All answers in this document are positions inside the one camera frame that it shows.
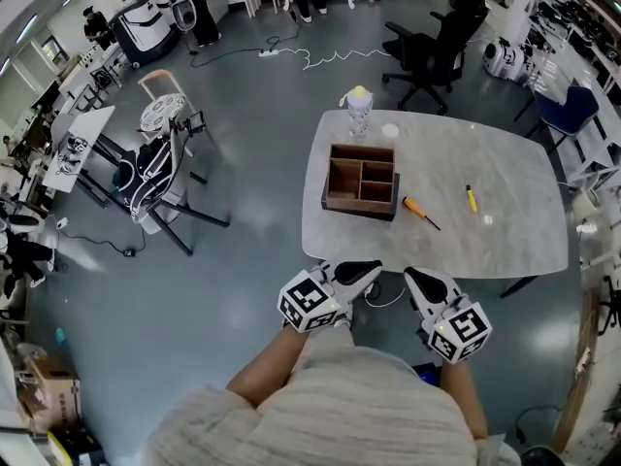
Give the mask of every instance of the plastic bottle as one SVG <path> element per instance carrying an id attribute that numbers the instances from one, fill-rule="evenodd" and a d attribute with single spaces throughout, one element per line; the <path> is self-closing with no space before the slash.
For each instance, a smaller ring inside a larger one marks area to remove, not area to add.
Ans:
<path id="1" fill-rule="evenodd" d="M 373 108 L 373 94 L 364 86 L 356 86 L 347 95 L 349 135 L 360 142 L 367 134 L 368 117 Z"/>

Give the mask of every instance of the yellow marker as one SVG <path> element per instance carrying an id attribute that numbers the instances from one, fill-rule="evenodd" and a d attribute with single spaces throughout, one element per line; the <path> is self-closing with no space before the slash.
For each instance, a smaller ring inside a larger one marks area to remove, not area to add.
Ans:
<path id="1" fill-rule="evenodd" d="M 476 206 L 476 200 L 474 199 L 473 189 L 471 188 L 469 184 L 466 184 L 466 193 L 468 193 L 468 200 L 470 201 L 470 209 L 471 211 L 473 211 L 473 213 L 476 214 L 476 211 L 478 211 L 478 207 Z"/>

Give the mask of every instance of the gray floor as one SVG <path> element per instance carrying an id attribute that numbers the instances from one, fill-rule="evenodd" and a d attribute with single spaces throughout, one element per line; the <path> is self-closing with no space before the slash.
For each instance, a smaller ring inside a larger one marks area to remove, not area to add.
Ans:
<path id="1" fill-rule="evenodd" d="M 312 61 L 334 50 L 370 51 L 394 35 L 383 23 L 395 20 L 435 36 L 439 23 L 429 16 L 445 12 L 447 0 L 381 0 L 329 3 L 329 15 L 314 15 L 299 39 L 286 44 L 311 52 Z M 219 24 L 222 40 L 204 50 L 208 59 L 228 50 L 262 46 L 274 34 L 295 32 L 287 14 L 261 9 L 256 19 L 236 10 Z M 524 133 L 535 122 L 530 111 L 517 124 L 514 114 L 529 91 L 490 78 L 480 67 L 482 43 L 468 48 L 464 78 L 447 95 L 448 114 Z M 312 264 L 301 249 L 304 177 L 311 142 L 322 113 L 363 84 L 376 95 L 376 108 L 393 109 L 407 86 L 381 84 L 381 73 L 398 72 L 396 60 L 381 55 L 352 57 L 302 72 L 300 55 L 258 58 L 236 54 L 192 69 L 183 44 L 160 61 L 127 77 L 114 96 L 117 107 L 107 134 L 132 148 L 147 96 L 136 85 L 156 68 L 174 72 L 188 96 L 203 109 L 222 157 L 205 150 L 196 170 L 209 174 L 206 188 L 192 189 L 192 204 L 215 216 L 231 216 L 221 229 L 180 217 L 174 229 L 195 250 L 183 255 L 161 233 L 147 237 L 147 249 L 125 259 L 107 246 L 61 239 L 68 265 L 36 290 L 38 340 L 70 361 L 82 379 L 83 414 L 113 464 L 125 464 L 172 402 L 192 387 L 223 386 L 277 332 L 279 288 Z M 434 113 L 438 107 L 419 92 L 409 109 Z M 109 181 L 111 167 L 97 159 L 91 171 Z M 79 190 L 60 195 L 57 216 L 69 218 L 67 231 L 118 246 L 141 242 L 140 230 L 115 208 L 102 211 Z M 490 317 L 494 336 L 472 360 L 478 390 L 493 432 L 508 433 L 518 413 L 544 404 L 561 405 L 572 381 L 578 330 L 580 276 L 574 234 L 568 270 L 539 278 L 501 300 L 505 282 L 460 282 Z M 385 302 L 401 291 L 396 276 L 382 278 Z M 390 308 L 361 306 L 354 334 L 362 345 L 395 353 L 410 364 L 432 360 L 415 338 L 416 316 L 405 297 Z M 55 345 L 62 327 L 67 343 Z M 525 417 L 531 442 L 544 442 L 554 414 Z"/>

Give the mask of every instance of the window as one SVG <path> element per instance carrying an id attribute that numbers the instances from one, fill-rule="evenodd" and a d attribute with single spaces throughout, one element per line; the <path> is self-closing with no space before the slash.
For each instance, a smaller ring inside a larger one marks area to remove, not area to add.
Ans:
<path id="1" fill-rule="evenodd" d="M 54 65 L 58 69 L 63 69 L 67 65 L 67 61 L 69 60 L 69 55 L 65 53 L 65 50 L 58 45 L 58 42 L 53 36 L 50 36 L 41 46 L 43 51 L 49 57 Z"/>

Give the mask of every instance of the screwdriver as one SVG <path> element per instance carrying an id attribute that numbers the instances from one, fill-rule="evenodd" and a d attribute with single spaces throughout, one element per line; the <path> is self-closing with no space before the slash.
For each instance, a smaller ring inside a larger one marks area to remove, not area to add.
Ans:
<path id="1" fill-rule="evenodd" d="M 470 209 L 473 213 L 476 214 L 478 211 L 478 207 L 476 206 L 476 199 L 474 198 L 473 188 L 466 182 L 466 194 L 468 195 L 468 200 L 470 201 Z"/>
<path id="2" fill-rule="evenodd" d="M 410 209 L 411 211 L 417 213 L 419 216 L 421 216 L 423 219 L 427 219 L 429 222 L 431 222 L 436 229 L 438 229 L 438 231 L 441 231 L 440 228 L 438 227 L 437 224 L 435 224 L 433 221 L 431 221 L 428 217 L 427 217 L 427 213 L 425 211 L 423 211 L 420 206 L 418 204 L 416 204 L 416 202 L 414 202 L 411 198 L 409 197 L 404 197 L 404 205 Z"/>

